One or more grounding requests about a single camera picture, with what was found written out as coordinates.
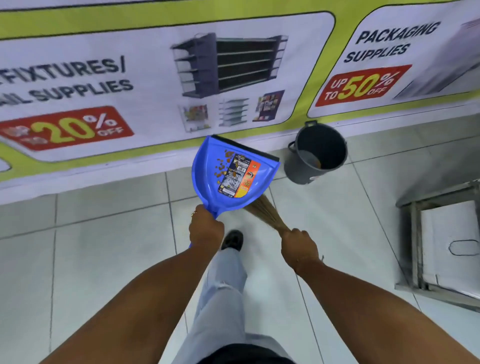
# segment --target black rubber edge of dustpan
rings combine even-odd
[[[260,150],[256,150],[256,149],[250,148],[249,146],[244,146],[243,144],[234,142],[233,140],[224,138],[224,137],[222,137],[222,136],[213,134],[211,137],[214,138],[214,139],[216,139],[216,140],[219,140],[220,142],[224,142],[224,143],[230,144],[230,145],[232,145],[232,146],[236,146],[237,148],[244,149],[244,150],[246,150],[247,152],[255,153],[255,154],[258,154],[259,156],[262,156],[262,157],[265,157],[265,158],[274,160],[275,162],[279,162],[279,161],[280,161],[280,158],[279,158],[279,157],[275,157],[275,156],[272,156],[271,154],[268,154],[268,153],[265,153],[265,152],[261,152]]]

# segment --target dustpan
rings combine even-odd
[[[278,157],[210,135],[193,161],[193,187],[205,208],[217,218],[260,197],[279,167]]]

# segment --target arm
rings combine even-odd
[[[303,278],[360,364],[479,364],[412,305],[326,266],[306,231],[282,234],[282,255]]]
[[[223,235],[197,206],[191,248],[137,276],[41,364],[157,364]]]

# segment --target black shoe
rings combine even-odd
[[[243,245],[243,234],[240,230],[230,230],[223,239],[222,246],[220,247],[221,250],[227,248],[233,248],[235,250],[240,251]]]

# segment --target advertising banner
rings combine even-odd
[[[0,189],[480,88],[476,0],[17,0],[0,24]]]

